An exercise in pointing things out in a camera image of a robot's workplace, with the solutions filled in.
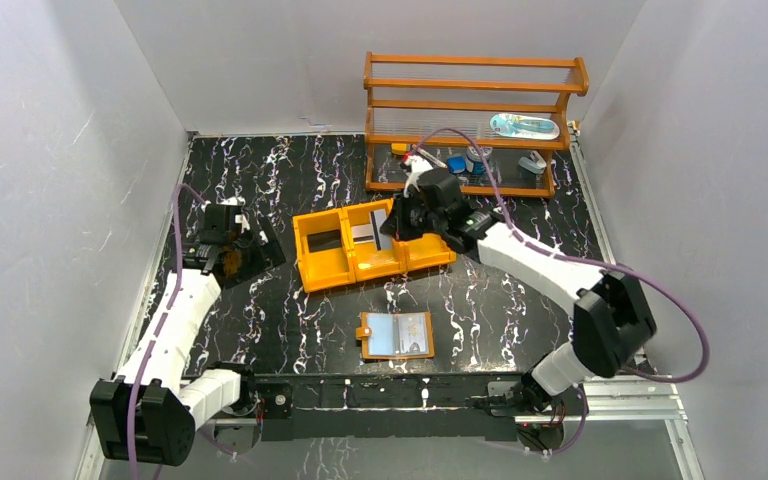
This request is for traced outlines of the orange three-compartment plastic bin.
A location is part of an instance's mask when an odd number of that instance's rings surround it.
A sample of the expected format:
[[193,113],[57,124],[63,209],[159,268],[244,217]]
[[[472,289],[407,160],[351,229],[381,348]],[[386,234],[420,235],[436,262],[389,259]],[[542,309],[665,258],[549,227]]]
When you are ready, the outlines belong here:
[[304,291],[313,293],[381,277],[446,266],[457,256],[438,236],[418,240],[391,239],[392,248],[377,251],[375,242],[354,243],[351,226],[370,223],[373,210],[385,209],[391,199],[297,215],[292,219],[297,261]]

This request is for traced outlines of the orange leather card holder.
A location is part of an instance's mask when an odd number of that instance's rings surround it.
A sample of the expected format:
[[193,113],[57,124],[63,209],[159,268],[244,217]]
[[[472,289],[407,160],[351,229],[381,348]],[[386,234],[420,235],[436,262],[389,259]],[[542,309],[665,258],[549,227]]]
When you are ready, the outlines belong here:
[[429,312],[360,314],[355,330],[364,360],[428,359],[435,356]]

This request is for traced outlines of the white magnetic stripe card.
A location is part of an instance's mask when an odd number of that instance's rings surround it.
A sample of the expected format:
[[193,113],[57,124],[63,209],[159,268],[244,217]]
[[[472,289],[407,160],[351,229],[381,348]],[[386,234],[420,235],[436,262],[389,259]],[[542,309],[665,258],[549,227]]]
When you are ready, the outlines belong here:
[[387,219],[385,209],[373,210],[370,213],[370,223],[373,227],[374,242],[377,251],[389,250],[392,248],[391,238],[382,230]]

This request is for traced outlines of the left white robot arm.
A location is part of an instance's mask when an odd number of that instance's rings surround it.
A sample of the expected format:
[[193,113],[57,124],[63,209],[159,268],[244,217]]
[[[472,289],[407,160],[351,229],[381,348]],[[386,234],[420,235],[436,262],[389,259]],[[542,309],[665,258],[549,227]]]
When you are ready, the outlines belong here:
[[176,239],[161,304],[125,364],[90,394],[102,453],[132,466],[179,466],[197,432],[220,413],[246,416],[260,399],[247,367],[219,362],[182,382],[197,334],[221,293],[282,265],[269,219],[208,204],[195,240]]

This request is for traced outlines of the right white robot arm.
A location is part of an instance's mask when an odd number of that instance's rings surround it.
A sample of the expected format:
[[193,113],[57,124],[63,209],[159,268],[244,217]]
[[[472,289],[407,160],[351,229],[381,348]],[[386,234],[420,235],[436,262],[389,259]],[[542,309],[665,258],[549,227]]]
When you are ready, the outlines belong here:
[[550,413],[563,392],[589,377],[611,378],[657,331],[640,281],[619,269],[565,260],[510,227],[502,213],[473,206],[458,179],[417,155],[380,231],[399,241],[438,236],[457,254],[496,268],[536,289],[571,318],[572,337],[546,354],[507,393],[537,414]]

